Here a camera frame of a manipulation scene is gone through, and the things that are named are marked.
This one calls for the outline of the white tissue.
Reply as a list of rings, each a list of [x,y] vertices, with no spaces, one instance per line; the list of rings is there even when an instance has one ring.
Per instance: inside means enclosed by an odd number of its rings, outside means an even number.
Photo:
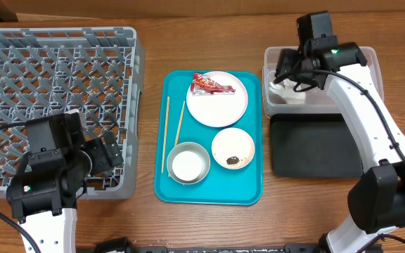
[[[269,99],[275,104],[301,105],[306,102],[306,93],[293,91],[297,83],[285,79],[279,84],[269,82]]]

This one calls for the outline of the grey bowl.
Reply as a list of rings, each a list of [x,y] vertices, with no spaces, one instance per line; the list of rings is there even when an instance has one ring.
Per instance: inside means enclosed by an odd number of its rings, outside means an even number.
[[[198,178],[196,180],[194,180],[194,181],[189,181],[189,182],[181,181],[172,172],[172,160],[176,157],[176,155],[178,153],[183,152],[183,151],[195,152],[195,153],[198,154],[198,156],[202,160],[202,165],[203,165],[202,171],[201,171],[200,175],[198,176]],[[199,183],[200,181],[202,181],[208,175],[209,170],[210,170],[210,156],[209,156],[208,152],[206,151],[206,149],[204,149],[198,143],[194,143],[194,142],[180,143],[177,146],[175,146],[174,148],[172,148],[172,150],[168,154],[168,157],[167,157],[167,171],[168,171],[169,176],[173,180],[175,180],[177,183],[181,183],[181,184],[184,184],[184,185],[190,185],[190,184]]]

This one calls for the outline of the red snack wrapper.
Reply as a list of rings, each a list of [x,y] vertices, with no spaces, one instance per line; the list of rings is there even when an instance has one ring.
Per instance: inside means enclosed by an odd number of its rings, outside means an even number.
[[[203,74],[195,73],[191,82],[190,92],[193,95],[218,95],[234,94],[236,90],[232,86],[222,86]]]

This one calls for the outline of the white paper cup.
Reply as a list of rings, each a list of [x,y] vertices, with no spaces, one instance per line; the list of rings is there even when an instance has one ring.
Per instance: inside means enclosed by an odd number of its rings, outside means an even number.
[[[202,170],[203,161],[195,152],[180,152],[172,160],[172,172],[181,181],[189,182],[196,180]]]

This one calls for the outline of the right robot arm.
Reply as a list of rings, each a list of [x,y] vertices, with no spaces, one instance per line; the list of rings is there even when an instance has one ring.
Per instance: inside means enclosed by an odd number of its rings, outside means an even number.
[[[363,176],[349,191],[349,216],[320,237],[315,252],[365,252],[405,227],[405,136],[381,100],[354,42],[283,48],[275,83],[285,79],[326,90],[361,156]]]

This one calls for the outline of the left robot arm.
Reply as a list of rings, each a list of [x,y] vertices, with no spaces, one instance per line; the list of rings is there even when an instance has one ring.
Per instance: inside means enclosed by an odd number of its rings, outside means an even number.
[[[56,144],[52,134],[27,136],[30,151],[6,191],[12,216],[26,231],[32,252],[75,252],[77,199],[86,193],[86,178],[123,163],[115,135],[107,131],[90,141],[82,136]]]

